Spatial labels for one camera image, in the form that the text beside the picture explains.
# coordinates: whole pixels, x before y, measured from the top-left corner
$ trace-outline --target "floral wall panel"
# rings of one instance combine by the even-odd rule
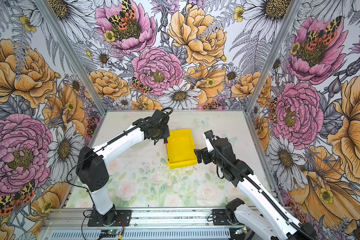
[[[360,240],[360,1],[306,1],[254,107],[281,191],[319,239]]]
[[[107,108],[243,109],[290,0],[50,3]]]
[[[85,91],[32,2],[0,1],[0,239],[35,240],[62,204],[100,120]]]

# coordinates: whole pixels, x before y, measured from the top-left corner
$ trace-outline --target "floral tabletop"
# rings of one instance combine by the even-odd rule
[[[152,112],[109,112],[94,146],[126,129],[136,119]],[[245,161],[267,188],[268,182],[242,112],[179,111],[169,120],[170,130],[190,128],[196,148],[204,148],[202,134],[208,130],[227,137],[238,159]],[[249,199],[225,179],[216,175],[216,165],[197,164],[170,169],[167,150],[160,141],[155,146],[146,140],[119,155],[109,166],[107,188],[116,207],[217,207],[236,197],[249,205]],[[82,188],[73,188],[67,208],[91,207],[91,199]]]

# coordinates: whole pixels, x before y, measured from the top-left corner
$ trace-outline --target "yellow plastic bin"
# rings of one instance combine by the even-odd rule
[[[168,138],[168,165],[171,169],[196,165],[194,142],[190,129],[170,131]]]

